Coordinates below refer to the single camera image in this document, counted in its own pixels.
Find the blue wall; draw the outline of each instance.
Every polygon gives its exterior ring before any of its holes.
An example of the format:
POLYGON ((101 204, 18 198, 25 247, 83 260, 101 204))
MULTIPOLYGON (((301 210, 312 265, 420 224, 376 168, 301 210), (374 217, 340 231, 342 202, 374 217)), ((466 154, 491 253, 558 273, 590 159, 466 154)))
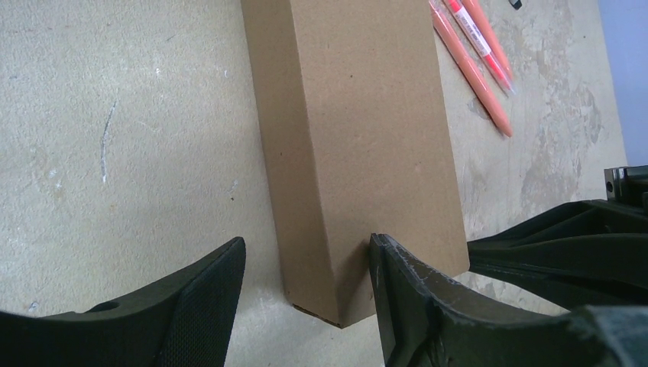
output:
POLYGON ((648 164, 648 0, 599 0, 628 164, 648 164))

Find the pink pen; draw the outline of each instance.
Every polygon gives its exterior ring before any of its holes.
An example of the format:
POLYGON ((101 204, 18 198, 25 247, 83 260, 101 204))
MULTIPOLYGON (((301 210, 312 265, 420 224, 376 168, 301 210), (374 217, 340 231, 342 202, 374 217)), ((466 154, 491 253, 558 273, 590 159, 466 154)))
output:
POLYGON ((445 0, 445 3, 448 4, 448 7, 452 11, 452 15, 455 16, 457 23, 461 26, 466 37, 468 37, 470 43, 486 64, 488 71, 491 72, 491 75, 495 78, 495 81, 500 88, 502 88, 506 93, 515 94, 513 82, 510 81, 508 75, 502 66, 500 66, 500 63, 497 61, 493 51, 488 46, 488 42, 484 39, 484 36, 479 31, 479 28, 477 28, 477 25, 473 22, 470 14, 468 14, 461 1, 445 0))
POLYGON ((481 9, 481 5, 479 5, 479 0, 464 0, 464 7, 472 17, 472 20, 475 21, 477 28, 479 28, 479 31, 488 42, 488 45, 493 49, 493 54, 495 54, 497 61, 500 62, 500 65, 504 68, 504 71, 506 71, 509 79, 512 80, 513 71, 510 68, 508 58, 506 57, 504 49, 502 49, 502 45, 497 39, 493 28, 491 28, 491 23, 488 22, 488 18, 484 15, 484 11, 481 9))
POLYGON ((464 48, 461 40, 459 40, 459 36, 456 34, 455 29, 452 28, 448 18, 435 7, 434 1, 429 0, 429 6, 432 9, 434 29, 436 29, 436 32, 441 37, 441 41, 443 41, 448 51, 450 51, 452 58, 459 65, 459 69, 464 73, 470 87, 475 91, 475 94, 481 101, 481 104, 484 105, 484 108, 486 108, 486 111, 488 111, 488 114, 491 115, 497 128, 506 136, 513 136, 513 129, 510 127, 508 116, 504 109, 502 109, 502 105, 486 83, 484 76, 479 72, 477 64, 475 64, 468 51, 464 48))

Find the table surface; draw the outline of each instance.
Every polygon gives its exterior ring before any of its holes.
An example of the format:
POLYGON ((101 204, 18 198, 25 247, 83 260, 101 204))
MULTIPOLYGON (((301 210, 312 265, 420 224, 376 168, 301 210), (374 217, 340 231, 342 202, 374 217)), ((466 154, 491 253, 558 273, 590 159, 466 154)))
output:
MULTIPOLYGON (((513 138, 437 42, 469 239, 604 197, 602 170, 626 163, 597 2, 482 2, 516 74, 513 138)), ((88 310, 242 235, 227 365, 381 365, 375 317, 338 330, 282 295, 238 1, 10 0, 0 35, 0 308, 88 310)))

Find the barcode label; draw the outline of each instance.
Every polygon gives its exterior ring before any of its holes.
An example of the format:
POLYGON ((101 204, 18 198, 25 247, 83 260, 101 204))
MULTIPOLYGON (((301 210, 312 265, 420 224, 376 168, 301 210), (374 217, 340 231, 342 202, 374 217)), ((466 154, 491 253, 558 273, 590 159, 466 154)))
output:
POLYGON ((491 48, 488 46, 488 42, 481 35, 479 28, 477 28, 477 25, 472 21, 472 18, 470 18, 470 15, 468 15, 468 12, 463 6, 455 13, 455 18, 470 39, 472 46, 477 50, 479 56, 484 57, 490 54, 491 48))

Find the brown box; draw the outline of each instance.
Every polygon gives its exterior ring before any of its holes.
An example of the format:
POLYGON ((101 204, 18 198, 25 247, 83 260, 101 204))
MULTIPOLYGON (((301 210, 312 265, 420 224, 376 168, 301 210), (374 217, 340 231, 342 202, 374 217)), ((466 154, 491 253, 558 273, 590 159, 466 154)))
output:
POLYGON ((372 232, 468 269, 425 0, 241 0, 286 296, 339 326, 375 312, 372 232))

